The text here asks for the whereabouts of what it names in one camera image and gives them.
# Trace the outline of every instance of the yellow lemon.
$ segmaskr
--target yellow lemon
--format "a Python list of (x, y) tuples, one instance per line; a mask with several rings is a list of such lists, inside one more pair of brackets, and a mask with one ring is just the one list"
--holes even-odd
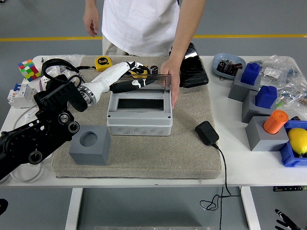
[(297, 154), (307, 152), (307, 131), (303, 128), (292, 128), (288, 132), (290, 145)]

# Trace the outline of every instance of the person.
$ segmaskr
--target person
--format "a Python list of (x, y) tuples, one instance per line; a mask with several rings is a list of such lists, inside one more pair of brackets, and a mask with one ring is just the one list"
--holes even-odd
[[(85, 0), (83, 22), (95, 37), (97, 0)], [(179, 97), (180, 65), (201, 20), (206, 0), (105, 0), (103, 55), (168, 56), (161, 74), (171, 74), (172, 107)]]

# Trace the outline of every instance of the gray pedestal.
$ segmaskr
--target gray pedestal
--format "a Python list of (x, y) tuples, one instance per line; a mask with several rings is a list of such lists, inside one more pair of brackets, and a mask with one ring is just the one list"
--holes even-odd
[(255, 98), (258, 92), (249, 91), (242, 104), (242, 122), (249, 123), (253, 116), (270, 116), (276, 110), (276, 104), (270, 109), (256, 106)]
[(284, 127), (278, 133), (269, 134), (263, 129), (263, 123), (268, 117), (254, 116), (245, 131), (251, 151), (279, 151), (289, 141)]
[(80, 126), (72, 137), (69, 154), (76, 164), (107, 165), (111, 136), (106, 126)]
[(254, 85), (249, 85), (241, 82), (243, 70), (239, 69), (235, 79), (232, 82), (228, 98), (243, 102), (250, 90), (259, 91), (261, 77), (257, 77)]

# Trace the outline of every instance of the gray cube with hole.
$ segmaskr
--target gray cube with hole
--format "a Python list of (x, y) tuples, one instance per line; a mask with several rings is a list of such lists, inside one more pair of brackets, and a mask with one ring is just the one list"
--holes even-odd
[(263, 129), (268, 116), (254, 116), (245, 128), (251, 151), (279, 151), (289, 141), (287, 132), (282, 127), (276, 134), (269, 134)]
[(106, 126), (80, 126), (72, 137), (69, 154), (76, 164), (107, 165), (111, 135)]

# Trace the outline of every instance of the white t-shirt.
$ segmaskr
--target white t-shirt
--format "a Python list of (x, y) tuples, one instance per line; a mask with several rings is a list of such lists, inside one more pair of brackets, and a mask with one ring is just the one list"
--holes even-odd
[(167, 56), (179, 17), (177, 0), (105, 0), (102, 34), (137, 56)]

